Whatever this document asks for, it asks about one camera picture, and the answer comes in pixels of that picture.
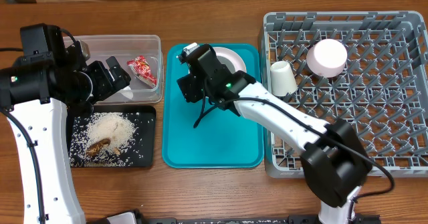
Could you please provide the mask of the white tissue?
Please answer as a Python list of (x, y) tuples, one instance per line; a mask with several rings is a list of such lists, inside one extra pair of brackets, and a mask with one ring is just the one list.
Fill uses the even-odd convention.
[(127, 99), (132, 100), (134, 98), (134, 94), (130, 86), (123, 88), (120, 93)]

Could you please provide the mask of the red snack wrapper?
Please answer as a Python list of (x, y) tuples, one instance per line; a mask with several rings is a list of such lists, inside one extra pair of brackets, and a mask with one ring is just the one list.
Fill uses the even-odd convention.
[(150, 66), (143, 55), (139, 55), (133, 60), (127, 61), (127, 65), (141, 82), (151, 88), (156, 86), (157, 79), (153, 76)]

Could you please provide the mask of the white plate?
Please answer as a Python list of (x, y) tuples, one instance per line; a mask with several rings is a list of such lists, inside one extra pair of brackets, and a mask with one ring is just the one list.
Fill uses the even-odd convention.
[(215, 50), (217, 59), (221, 64), (226, 65), (231, 73), (235, 73), (237, 71), (247, 71), (243, 59), (235, 51), (226, 47), (213, 47), (213, 49)]

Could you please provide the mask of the cream paper cup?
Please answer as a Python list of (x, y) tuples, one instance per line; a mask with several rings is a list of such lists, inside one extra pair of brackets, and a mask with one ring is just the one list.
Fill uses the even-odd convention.
[(274, 96), (284, 97), (298, 89), (291, 65), (287, 61), (273, 63), (270, 67), (270, 76)]

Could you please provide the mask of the small pink bowl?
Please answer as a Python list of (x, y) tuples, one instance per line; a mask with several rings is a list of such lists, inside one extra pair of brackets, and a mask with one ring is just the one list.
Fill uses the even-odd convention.
[(333, 78), (343, 71), (347, 56), (347, 50), (341, 42), (323, 39), (308, 50), (306, 63), (317, 76)]

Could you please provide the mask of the brown food scrap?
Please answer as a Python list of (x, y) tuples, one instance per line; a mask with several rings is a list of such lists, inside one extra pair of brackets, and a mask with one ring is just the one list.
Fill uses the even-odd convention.
[(104, 138), (102, 140), (99, 140), (98, 142), (95, 142), (91, 146), (89, 146), (86, 149), (86, 154), (90, 157), (96, 156), (104, 147), (109, 146), (111, 143), (111, 140), (109, 138)]

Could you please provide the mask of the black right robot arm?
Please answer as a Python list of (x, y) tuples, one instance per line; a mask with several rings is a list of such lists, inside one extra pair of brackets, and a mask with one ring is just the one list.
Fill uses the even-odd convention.
[(290, 106), (255, 80), (238, 70), (230, 72), (209, 44), (192, 43), (177, 56), (189, 73), (177, 84), (187, 102), (210, 101), (195, 124), (215, 109), (229, 110), (256, 122), (279, 136), (300, 156), (304, 178), (319, 198), (321, 208), (314, 223), (379, 223), (377, 217), (357, 215), (354, 206), (366, 195), (360, 192), (372, 168), (390, 182), (384, 193), (395, 188), (392, 175), (368, 157), (354, 128), (345, 120), (327, 121)]

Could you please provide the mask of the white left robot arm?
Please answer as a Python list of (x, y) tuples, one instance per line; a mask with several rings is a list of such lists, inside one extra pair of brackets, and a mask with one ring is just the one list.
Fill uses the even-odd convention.
[(1, 70), (1, 113), (16, 141), (26, 223), (84, 223), (74, 188), (67, 119), (130, 83), (116, 58), (91, 61), (82, 41), (65, 46), (68, 31), (40, 23), (22, 27), (20, 56)]

